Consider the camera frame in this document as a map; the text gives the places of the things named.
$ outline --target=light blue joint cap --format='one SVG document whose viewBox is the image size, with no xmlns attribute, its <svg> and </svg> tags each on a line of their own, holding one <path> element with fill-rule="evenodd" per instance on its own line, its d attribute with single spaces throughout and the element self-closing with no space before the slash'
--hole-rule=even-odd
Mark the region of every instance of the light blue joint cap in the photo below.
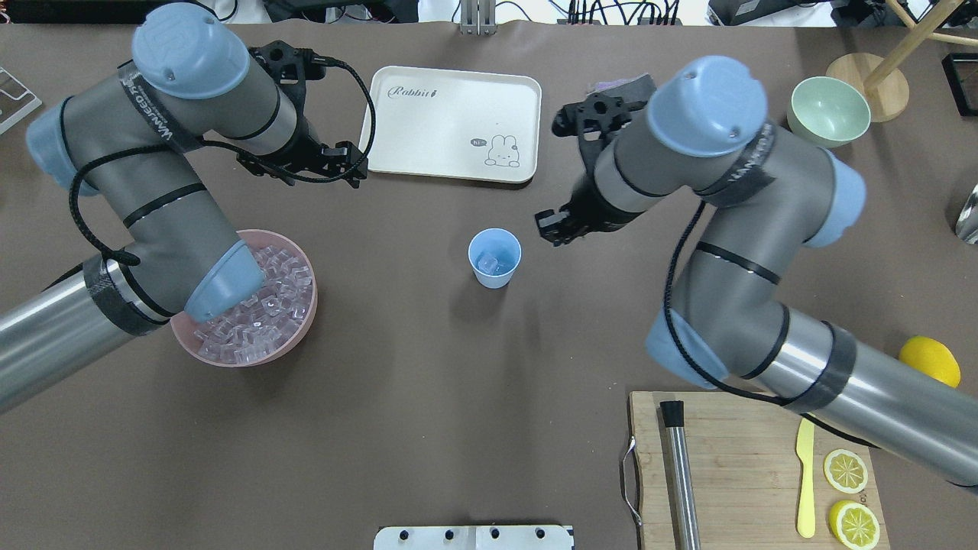
<svg viewBox="0 0 978 550">
<path fill-rule="evenodd" d="M 184 311 L 198 323 L 209 321 L 258 292 L 264 283 L 245 241 L 237 241 L 190 294 Z"/>
<path fill-rule="evenodd" d="M 730 370 L 724 362 L 717 357 L 717 354 L 710 349 L 710 346 L 703 341 L 703 338 L 686 322 L 679 313 L 672 312 L 673 326 L 676 327 L 676 334 L 679 335 L 680 342 L 686 349 L 690 357 L 696 364 L 702 367 L 713 378 L 723 381 L 730 375 Z M 692 367 L 686 362 L 679 353 L 676 343 L 673 342 L 672 335 L 669 334 L 669 327 L 666 325 L 666 316 L 663 309 L 659 309 L 659 314 L 655 317 L 652 330 L 648 332 L 645 339 L 645 351 L 652 359 L 674 375 L 683 380 L 713 390 L 715 386 L 706 382 L 703 377 L 696 374 Z"/>
<path fill-rule="evenodd" d="M 154 88 L 183 99 L 229 92 L 247 74 L 245 44 L 200 6 L 164 4 L 132 37 L 132 60 Z"/>
<path fill-rule="evenodd" d="M 832 192 L 832 206 L 819 231 L 805 246 L 817 249 L 831 245 L 842 237 L 842 233 L 856 223 L 863 206 L 866 205 L 866 182 L 859 172 L 837 159 L 829 150 L 823 150 L 832 159 L 835 174 L 835 189 Z"/>
<path fill-rule="evenodd" d="M 719 157 L 747 145 L 768 115 L 764 86 L 743 63 L 707 56 L 685 66 L 652 94 L 652 134 L 690 157 Z"/>
<path fill-rule="evenodd" d="M 78 169 L 67 153 L 65 134 L 62 131 L 62 112 L 67 100 L 49 109 L 27 127 L 27 150 L 42 170 L 51 174 L 58 185 L 71 189 L 71 180 Z M 99 191 L 82 180 L 78 195 L 92 197 Z"/>
</svg>

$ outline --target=pink bowl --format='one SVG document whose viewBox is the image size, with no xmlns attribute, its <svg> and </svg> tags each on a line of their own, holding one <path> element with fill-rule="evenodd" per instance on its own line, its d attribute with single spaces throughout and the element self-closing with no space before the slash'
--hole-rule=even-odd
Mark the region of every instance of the pink bowl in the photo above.
<svg viewBox="0 0 978 550">
<path fill-rule="evenodd" d="M 255 365 L 262 365 L 270 361 L 274 361 L 279 357 L 285 355 L 289 352 L 302 337 L 309 332 L 309 327 L 312 325 L 312 319 L 316 316 L 316 305 L 319 303 L 319 288 L 316 285 L 316 272 L 312 268 L 312 262 L 309 261 L 309 257 L 305 255 L 305 252 L 298 247 L 296 243 L 293 243 L 288 238 L 279 235 L 278 233 L 273 233 L 271 231 L 265 231 L 264 229 L 243 229 L 238 232 L 238 235 L 251 247 L 263 249 L 265 247 L 277 247 L 289 251 L 292 255 L 302 259 L 309 266 L 309 271 L 312 273 L 312 303 L 309 304 L 309 312 L 306 314 L 305 319 L 299 325 L 299 330 L 292 335 L 281 347 L 269 353 L 268 355 L 251 361 L 250 363 L 240 363 L 229 365 L 227 363 L 221 363 L 217 361 L 211 361 L 198 354 L 200 349 L 200 340 L 194 336 L 194 331 L 199 326 L 190 315 L 187 315 L 183 311 L 177 313 L 170 319 L 170 328 L 173 329 L 173 334 L 177 337 L 177 342 L 180 343 L 188 353 L 193 355 L 197 360 L 203 361 L 208 365 L 214 365 L 215 367 L 253 367 Z"/>
</svg>

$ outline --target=rabbit logo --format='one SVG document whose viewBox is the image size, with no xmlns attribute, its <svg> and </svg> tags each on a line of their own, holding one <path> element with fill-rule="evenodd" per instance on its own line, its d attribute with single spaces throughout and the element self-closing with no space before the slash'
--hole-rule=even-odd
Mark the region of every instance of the rabbit logo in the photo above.
<svg viewBox="0 0 978 550">
<path fill-rule="evenodd" d="M 490 166 L 519 166 L 519 149 L 516 147 L 515 136 L 493 136 L 489 158 L 485 162 Z"/>
</svg>

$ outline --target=bowl of ice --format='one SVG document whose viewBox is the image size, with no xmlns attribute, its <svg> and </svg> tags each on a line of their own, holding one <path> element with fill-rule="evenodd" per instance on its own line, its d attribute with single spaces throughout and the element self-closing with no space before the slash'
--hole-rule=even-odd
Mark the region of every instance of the bowl of ice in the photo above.
<svg viewBox="0 0 978 550">
<path fill-rule="evenodd" d="M 318 302 L 312 264 L 294 242 L 263 229 L 238 234 L 265 274 L 265 284 L 206 323 L 184 312 L 170 320 L 188 353 L 218 367 L 250 367 L 285 355 L 309 331 Z"/>
</svg>

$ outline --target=lemon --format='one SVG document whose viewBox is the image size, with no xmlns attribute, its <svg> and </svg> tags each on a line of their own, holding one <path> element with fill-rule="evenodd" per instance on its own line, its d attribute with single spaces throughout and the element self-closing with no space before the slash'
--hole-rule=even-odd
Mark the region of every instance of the lemon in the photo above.
<svg viewBox="0 0 978 550">
<path fill-rule="evenodd" d="M 869 550 L 879 543 L 879 521 L 855 500 L 840 500 L 828 510 L 828 526 L 839 542 L 852 550 Z"/>
<path fill-rule="evenodd" d="M 961 383 L 961 368 L 948 347 L 925 336 L 915 336 L 900 349 L 901 362 L 952 388 Z"/>
<path fill-rule="evenodd" d="M 850 450 L 835 449 L 825 455 L 822 469 L 828 484 L 844 493 L 856 494 L 869 481 L 866 463 Z"/>
</svg>

